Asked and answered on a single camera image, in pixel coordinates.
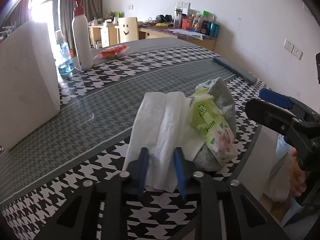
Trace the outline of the person's right hand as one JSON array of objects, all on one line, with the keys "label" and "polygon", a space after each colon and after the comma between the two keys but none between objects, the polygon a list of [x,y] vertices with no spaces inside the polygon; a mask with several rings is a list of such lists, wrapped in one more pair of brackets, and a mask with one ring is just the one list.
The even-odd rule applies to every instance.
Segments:
[{"label": "person's right hand", "polygon": [[293,197],[300,197],[306,191],[306,173],[298,165],[297,150],[291,150],[292,163],[289,166],[290,171],[290,194]]}]

